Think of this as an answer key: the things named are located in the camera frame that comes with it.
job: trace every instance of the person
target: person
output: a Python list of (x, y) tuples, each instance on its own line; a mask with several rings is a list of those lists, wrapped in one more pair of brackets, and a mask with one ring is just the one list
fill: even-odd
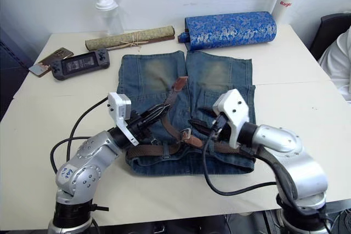
[(351, 105), (351, 27), (324, 51), (318, 63)]

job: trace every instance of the jeans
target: jeans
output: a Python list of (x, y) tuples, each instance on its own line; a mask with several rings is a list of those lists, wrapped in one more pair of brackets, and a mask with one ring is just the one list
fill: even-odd
[[(197, 118), (210, 127), (213, 118), (199, 108), (212, 108), (218, 97), (230, 89), (238, 89), (250, 111), (250, 121), (255, 122), (254, 89), (251, 60), (188, 52), (186, 61), (181, 51), (155, 55), (125, 55), (119, 71), (117, 93), (126, 94), (132, 102), (132, 110), (144, 112), (155, 104), (163, 103), (172, 84), (180, 76), (189, 76), (188, 82), (168, 113), (170, 123), (178, 130), (192, 128), (189, 119)], [(126, 159), (132, 170), (140, 175), (189, 175), (202, 174), (201, 150), (182, 144), (180, 150), (168, 154), (168, 145), (176, 141), (164, 129), (161, 122), (150, 128), (158, 144), (163, 145), (163, 156), (140, 156)], [(206, 136), (195, 129), (193, 134), (205, 140)], [(142, 144), (150, 144), (146, 139)], [(241, 174), (254, 169), (254, 160), (237, 154), (214, 151), (213, 142), (207, 153), (210, 174)]]

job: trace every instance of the belt buckle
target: belt buckle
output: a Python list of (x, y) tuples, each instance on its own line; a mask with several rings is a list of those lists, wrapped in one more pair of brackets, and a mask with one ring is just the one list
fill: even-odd
[(191, 128), (185, 128), (181, 130), (180, 134), (182, 135), (182, 139), (181, 139), (182, 142), (184, 142), (185, 140), (189, 140), (191, 137)]
[(160, 142), (159, 142), (159, 140), (158, 140), (157, 138), (152, 138), (152, 139), (151, 139), (151, 144), (152, 144), (152, 145), (159, 145)]

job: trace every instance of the brown leather belt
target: brown leather belt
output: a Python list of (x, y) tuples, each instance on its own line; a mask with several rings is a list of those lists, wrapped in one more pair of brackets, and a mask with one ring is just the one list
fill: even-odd
[[(170, 94), (168, 95), (167, 99), (164, 101), (165, 104), (170, 104), (171, 107), (174, 105), (177, 99), (177, 95), (186, 85), (187, 79), (188, 77), (185, 76), (185, 77), (179, 77), (175, 81), (175, 83), (172, 85), (172, 90)], [(203, 142), (199, 138), (191, 134), (190, 128), (184, 129), (181, 132), (178, 131), (174, 126), (171, 125), (167, 116), (164, 116), (161, 118), (161, 123), (165, 128), (165, 130), (177, 140), (176, 144), (168, 145), (167, 155), (173, 155), (177, 153), (182, 143), (186, 143), (197, 149), (202, 149)], [(230, 154), (239, 153), (238, 149), (233, 149), (229, 146), (229, 144), (221, 143), (221, 142), (214, 143), (214, 150), (215, 152), (219, 152), (219, 153), (230, 153)], [(164, 152), (163, 145), (137, 145), (137, 146), (131, 147), (127, 151), (128, 159), (139, 157), (139, 156), (164, 156), (164, 155), (165, 155), (165, 152)]]

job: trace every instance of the white table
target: white table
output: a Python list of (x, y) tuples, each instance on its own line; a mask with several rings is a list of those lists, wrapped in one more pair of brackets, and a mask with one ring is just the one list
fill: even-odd
[[(53, 34), (38, 60), (63, 46), (75, 54), (86, 52), (84, 40), (99, 33)], [(76, 119), (107, 92), (116, 90), (124, 54), (156, 54), (183, 50), (166, 41), (110, 52), (111, 66), (58, 82), (51, 74), (28, 75), (0, 124), (2, 230), (44, 229), (53, 217), (56, 185), (49, 162), (52, 146), (69, 136)], [(257, 124), (294, 130), (329, 179), (327, 200), (351, 198), (351, 110), (290, 26), (283, 26), (274, 42), (207, 50), (211, 54), (252, 58), (256, 87)], [(113, 126), (106, 107), (100, 106), (80, 124), (76, 135), (94, 135)], [(79, 146), (73, 143), (73, 151)], [(56, 163), (65, 160), (57, 150)], [(246, 175), (213, 176), (215, 185), (235, 190), (272, 181), (260, 161)], [(269, 186), (235, 197), (210, 190), (202, 176), (147, 178), (133, 174), (119, 158), (102, 177), (94, 202), (109, 212), (94, 212), (100, 225), (188, 218), (274, 209), (277, 189)]]

